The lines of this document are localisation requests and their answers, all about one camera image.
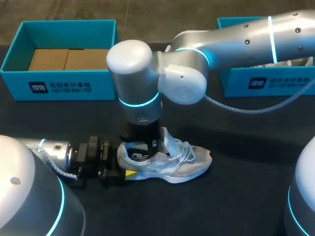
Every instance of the white cable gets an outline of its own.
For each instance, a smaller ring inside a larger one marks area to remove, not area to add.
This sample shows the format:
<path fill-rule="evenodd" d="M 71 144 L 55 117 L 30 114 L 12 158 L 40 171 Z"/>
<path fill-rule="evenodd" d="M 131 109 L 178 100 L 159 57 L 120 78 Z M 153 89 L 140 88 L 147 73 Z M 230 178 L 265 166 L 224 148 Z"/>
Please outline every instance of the white cable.
<path fill-rule="evenodd" d="M 70 174 L 70 173 L 66 173 L 64 171 L 62 171 L 57 165 L 56 163 L 54 162 L 54 160 L 51 158 L 51 156 L 48 154 L 48 152 L 46 152 L 45 149 L 43 149 L 41 146 L 38 146 L 38 145 L 27 145 L 27 147 L 30 149 L 30 150 L 33 150 L 33 151 L 40 151 L 44 154 L 44 156 L 47 158 L 47 160 L 49 161 L 49 163 L 51 164 L 52 166 L 52 170 L 63 176 L 63 177 L 67 177 L 67 178 L 70 178 L 70 179 L 74 179 L 74 180 L 78 180 L 78 177 L 74 174 Z"/>
<path fill-rule="evenodd" d="M 216 100 L 213 100 L 212 98 L 208 97 L 207 95 L 204 95 L 204 98 L 207 101 L 212 102 L 213 104 L 215 104 L 219 107 L 222 107 L 224 109 L 227 109 L 229 111 L 232 111 L 232 112 L 238 112 L 238 113 L 244 113 L 244 114 L 261 114 L 261 113 L 271 112 L 271 111 L 274 111 L 276 109 L 279 109 L 281 107 L 286 106 L 287 104 L 293 102 L 296 98 L 301 96 L 306 90 L 308 90 L 314 84 L 315 84 L 315 79 L 308 82 L 308 84 L 306 84 L 301 90 L 299 90 L 296 94 L 294 94 L 290 98 L 286 99 L 285 101 L 283 101 L 277 105 L 274 105 L 272 107 L 259 109 L 259 110 L 244 110 L 244 109 L 238 109 L 238 108 L 230 107 L 230 106 L 224 105 L 224 104 L 222 104 Z"/>

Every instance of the sneaker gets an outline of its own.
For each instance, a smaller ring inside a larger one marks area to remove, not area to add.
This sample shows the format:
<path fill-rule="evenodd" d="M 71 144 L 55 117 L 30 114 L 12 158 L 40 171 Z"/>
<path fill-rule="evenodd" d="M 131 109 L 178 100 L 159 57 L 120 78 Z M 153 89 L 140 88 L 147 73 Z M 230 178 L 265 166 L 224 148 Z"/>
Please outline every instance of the sneaker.
<path fill-rule="evenodd" d="M 161 128 L 161 139 L 153 141 L 154 146 L 158 151 L 152 157 L 145 143 L 119 146 L 120 167 L 138 172 L 132 180 L 157 177 L 170 183 L 186 182 L 204 173 L 212 162 L 209 150 L 174 139 L 165 127 Z"/>

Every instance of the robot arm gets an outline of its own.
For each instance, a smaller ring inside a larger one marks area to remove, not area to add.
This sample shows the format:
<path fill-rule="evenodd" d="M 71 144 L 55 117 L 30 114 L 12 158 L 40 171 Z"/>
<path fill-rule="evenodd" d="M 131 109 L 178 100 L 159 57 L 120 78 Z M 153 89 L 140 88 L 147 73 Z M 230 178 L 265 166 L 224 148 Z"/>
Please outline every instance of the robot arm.
<path fill-rule="evenodd" d="M 209 70 L 248 67 L 315 55 L 315 11 L 289 12 L 224 29 L 185 31 L 170 52 L 127 40 L 107 64 L 128 120 L 149 124 L 161 115 L 159 93 L 193 104 L 206 92 Z"/>

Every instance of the black tablecloth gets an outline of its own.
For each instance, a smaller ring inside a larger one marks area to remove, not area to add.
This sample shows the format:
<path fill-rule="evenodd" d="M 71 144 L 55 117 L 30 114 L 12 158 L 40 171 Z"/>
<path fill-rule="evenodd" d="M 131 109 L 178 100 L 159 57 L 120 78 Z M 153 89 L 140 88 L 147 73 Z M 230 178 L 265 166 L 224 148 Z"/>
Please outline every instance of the black tablecloth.
<path fill-rule="evenodd" d="M 0 61 L 7 49 L 0 46 Z M 224 101 L 216 73 L 209 75 L 207 94 Z M 257 109 L 283 99 L 224 103 Z M 302 97 L 272 113 L 242 115 L 206 101 L 181 106 L 163 98 L 161 124 L 174 137 L 210 149 L 210 170 L 178 185 L 150 179 L 104 189 L 89 180 L 87 189 L 74 190 L 85 209 L 87 235 L 282 235 L 295 163 L 315 133 L 313 102 Z M 123 115 L 117 101 L 15 102 L 0 79 L 2 135 L 80 142 L 97 135 L 118 141 Z"/>

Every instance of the shoe tongue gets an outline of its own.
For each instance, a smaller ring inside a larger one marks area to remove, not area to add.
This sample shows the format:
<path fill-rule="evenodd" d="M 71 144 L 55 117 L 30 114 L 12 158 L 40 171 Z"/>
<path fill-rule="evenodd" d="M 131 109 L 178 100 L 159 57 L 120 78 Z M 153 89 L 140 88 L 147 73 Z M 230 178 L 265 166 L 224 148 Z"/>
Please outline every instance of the shoe tongue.
<path fill-rule="evenodd" d="M 177 142 L 174 138 L 168 133 L 165 127 L 161 128 L 161 137 L 164 142 L 165 149 L 170 154 L 171 157 L 177 157 L 180 155 L 180 147 L 178 146 Z"/>

